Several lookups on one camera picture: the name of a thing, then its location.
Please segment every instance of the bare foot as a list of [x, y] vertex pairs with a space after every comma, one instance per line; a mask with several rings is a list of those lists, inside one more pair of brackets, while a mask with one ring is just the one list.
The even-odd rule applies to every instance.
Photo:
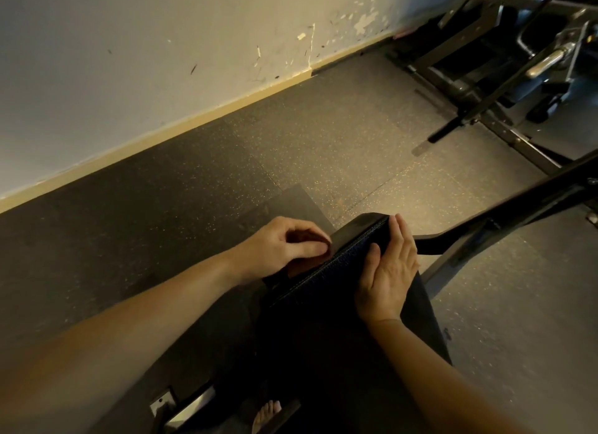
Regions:
[[282, 407], [280, 406], [280, 401], [268, 401], [266, 404], [264, 404], [264, 407], [262, 407], [259, 410], [258, 415], [255, 416], [254, 425], [251, 428], [251, 434], [257, 434], [259, 430], [262, 429], [262, 426], [268, 423], [272, 417], [281, 410]]

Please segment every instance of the speckled floor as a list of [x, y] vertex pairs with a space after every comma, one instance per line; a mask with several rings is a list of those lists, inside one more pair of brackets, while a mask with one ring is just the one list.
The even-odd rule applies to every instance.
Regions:
[[[380, 48], [0, 215], [2, 350], [163, 281], [278, 213], [331, 229], [400, 211], [415, 233], [433, 233], [542, 177], [479, 125], [414, 157], [450, 119], [443, 105]], [[538, 432], [598, 426], [596, 256], [598, 231], [574, 209], [492, 247], [433, 302], [456, 367]], [[184, 397], [250, 344], [251, 295], [222, 298], [93, 432], [149, 432], [147, 404], [167, 385]], [[244, 411], [220, 431], [245, 432]]]

